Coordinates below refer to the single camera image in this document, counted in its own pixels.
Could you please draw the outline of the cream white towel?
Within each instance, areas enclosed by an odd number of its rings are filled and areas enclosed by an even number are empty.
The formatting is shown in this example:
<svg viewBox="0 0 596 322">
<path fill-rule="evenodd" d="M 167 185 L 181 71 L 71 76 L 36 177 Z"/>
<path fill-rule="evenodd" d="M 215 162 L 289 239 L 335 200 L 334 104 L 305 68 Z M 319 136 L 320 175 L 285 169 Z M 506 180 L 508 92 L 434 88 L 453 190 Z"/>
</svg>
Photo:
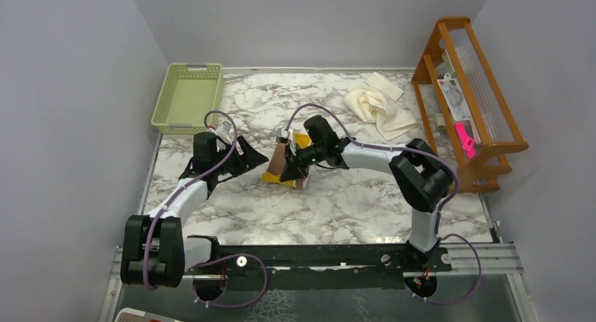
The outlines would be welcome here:
<svg viewBox="0 0 596 322">
<path fill-rule="evenodd" d="M 358 119 L 374 124 L 385 141 L 391 141 L 416 127 L 411 112 L 397 105 L 403 89 L 378 72 L 343 97 L 343 103 Z"/>
</svg>

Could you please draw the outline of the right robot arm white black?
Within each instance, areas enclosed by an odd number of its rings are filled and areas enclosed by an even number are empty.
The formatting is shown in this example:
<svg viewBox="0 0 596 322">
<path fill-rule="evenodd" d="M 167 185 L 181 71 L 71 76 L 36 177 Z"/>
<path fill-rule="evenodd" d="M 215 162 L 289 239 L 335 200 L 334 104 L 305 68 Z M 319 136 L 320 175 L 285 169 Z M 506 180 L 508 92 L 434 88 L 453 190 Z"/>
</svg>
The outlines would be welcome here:
<svg viewBox="0 0 596 322">
<path fill-rule="evenodd" d="M 402 146 L 358 143 L 349 136 L 339 137 L 320 115 L 305 121 L 304 126 L 311 140 L 304 148 L 298 146 L 291 131 L 278 130 L 278 141 L 285 146 L 280 180 L 305 179 L 310 166 L 320 162 L 331 168 L 369 169 L 392 175 L 413 209 L 406 263 L 416 271 L 429 266 L 439 247 L 441 203 L 455 182 L 455 172 L 422 139 Z"/>
</svg>

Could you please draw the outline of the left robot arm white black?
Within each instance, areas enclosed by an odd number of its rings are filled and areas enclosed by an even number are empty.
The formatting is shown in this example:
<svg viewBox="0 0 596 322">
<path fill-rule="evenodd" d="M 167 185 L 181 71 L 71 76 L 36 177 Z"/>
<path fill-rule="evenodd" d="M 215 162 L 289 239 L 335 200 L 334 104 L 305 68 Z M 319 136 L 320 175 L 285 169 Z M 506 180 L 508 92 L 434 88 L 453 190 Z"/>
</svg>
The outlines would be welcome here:
<svg viewBox="0 0 596 322">
<path fill-rule="evenodd" d="M 214 236 L 183 237 L 183 225 L 212 195 L 216 186 L 268 162 L 243 136 L 225 140 L 214 132 L 193 137 L 193 155 L 174 191 L 145 215 L 125 224 L 120 279 L 149 290 L 175 288 L 196 265 L 204 273 L 220 267 Z"/>
</svg>

